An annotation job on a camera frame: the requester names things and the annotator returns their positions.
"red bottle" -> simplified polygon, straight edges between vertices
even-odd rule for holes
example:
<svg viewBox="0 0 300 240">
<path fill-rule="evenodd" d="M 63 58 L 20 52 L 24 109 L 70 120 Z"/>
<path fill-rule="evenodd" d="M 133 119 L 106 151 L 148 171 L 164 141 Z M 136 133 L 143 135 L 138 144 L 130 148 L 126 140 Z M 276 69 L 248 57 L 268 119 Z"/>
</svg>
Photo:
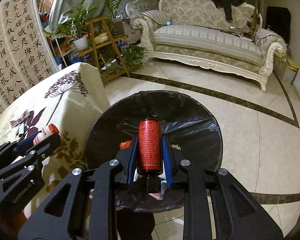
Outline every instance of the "red bottle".
<svg viewBox="0 0 300 240">
<path fill-rule="evenodd" d="M 143 193 L 160 193 L 162 170 L 161 125 L 147 118 L 139 124 L 138 179 Z"/>
</svg>

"white flower pot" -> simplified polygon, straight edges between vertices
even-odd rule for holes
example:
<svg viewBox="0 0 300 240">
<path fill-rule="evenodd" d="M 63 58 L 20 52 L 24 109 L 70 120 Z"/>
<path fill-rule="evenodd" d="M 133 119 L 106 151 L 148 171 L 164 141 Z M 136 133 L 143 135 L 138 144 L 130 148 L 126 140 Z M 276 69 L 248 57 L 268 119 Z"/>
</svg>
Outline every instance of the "white flower pot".
<svg viewBox="0 0 300 240">
<path fill-rule="evenodd" d="M 82 38 L 74 41 L 73 44 L 75 45 L 77 53 L 89 48 L 87 36 L 83 36 Z"/>
</svg>

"potted plant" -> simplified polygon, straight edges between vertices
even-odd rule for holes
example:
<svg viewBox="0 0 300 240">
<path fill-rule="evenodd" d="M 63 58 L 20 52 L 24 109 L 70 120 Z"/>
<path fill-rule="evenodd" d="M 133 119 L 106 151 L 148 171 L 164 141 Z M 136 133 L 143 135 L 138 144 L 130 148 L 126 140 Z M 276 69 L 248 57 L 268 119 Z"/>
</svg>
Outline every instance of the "potted plant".
<svg viewBox="0 0 300 240">
<path fill-rule="evenodd" d="M 97 7 L 92 5 L 86 9 L 83 6 L 84 2 L 85 0 L 81 0 L 79 6 L 74 8 L 73 13 L 69 14 L 69 20 L 67 22 L 57 24 L 57 33 L 47 32 L 46 30 L 43 30 L 43 32 L 50 36 L 72 38 L 78 52 L 88 49 L 88 39 L 86 36 L 82 36 L 83 23 L 88 13 L 96 10 Z"/>
<path fill-rule="evenodd" d="M 127 66 L 132 67 L 140 64 L 143 60 L 144 50 L 145 48 L 135 44 L 130 44 L 128 47 L 122 49 L 122 54 Z"/>
<path fill-rule="evenodd" d="M 122 18 L 118 17 L 119 6 L 122 0 L 105 0 L 105 4 L 108 8 L 108 14 L 111 18 L 111 33 L 112 36 L 117 37 L 124 34 L 124 28 L 122 23 Z"/>
</svg>

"bottle label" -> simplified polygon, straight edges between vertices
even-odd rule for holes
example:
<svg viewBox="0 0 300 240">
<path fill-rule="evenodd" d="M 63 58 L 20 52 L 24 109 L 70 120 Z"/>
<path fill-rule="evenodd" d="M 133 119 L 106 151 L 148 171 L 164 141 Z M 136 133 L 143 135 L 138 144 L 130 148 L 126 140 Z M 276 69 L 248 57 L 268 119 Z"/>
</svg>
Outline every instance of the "bottle label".
<svg viewBox="0 0 300 240">
<path fill-rule="evenodd" d="M 139 124 L 139 152 L 138 166 L 140 170 L 160 170 L 160 123 L 146 120 Z"/>
</svg>

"floral tablecloth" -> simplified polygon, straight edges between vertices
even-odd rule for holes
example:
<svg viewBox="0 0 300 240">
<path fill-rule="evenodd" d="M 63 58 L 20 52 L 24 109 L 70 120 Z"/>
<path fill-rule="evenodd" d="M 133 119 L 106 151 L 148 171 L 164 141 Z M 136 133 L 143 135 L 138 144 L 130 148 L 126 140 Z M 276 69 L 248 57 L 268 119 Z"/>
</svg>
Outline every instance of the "floral tablecloth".
<svg viewBox="0 0 300 240">
<path fill-rule="evenodd" d="M 35 85 L 0 115 L 0 145 L 19 139 L 18 127 L 12 128 L 10 121 L 26 109 L 30 117 L 26 121 L 24 138 L 49 123 L 60 131 L 60 147 L 43 161 L 45 186 L 26 206 L 26 217 L 69 171 L 83 167 L 83 152 L 90 129 L 109 107 L 98 70 L 87 63 L 76 63 Z"/>
</svg>

